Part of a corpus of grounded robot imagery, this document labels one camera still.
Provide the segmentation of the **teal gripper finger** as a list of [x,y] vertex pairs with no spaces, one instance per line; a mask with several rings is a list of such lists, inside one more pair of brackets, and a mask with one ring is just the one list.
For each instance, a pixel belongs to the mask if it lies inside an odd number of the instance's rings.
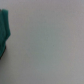
[[8,11],[0,10],[0,58],[3,56],[6,49],[6,41],[10,37],[10,28],[8,20]]

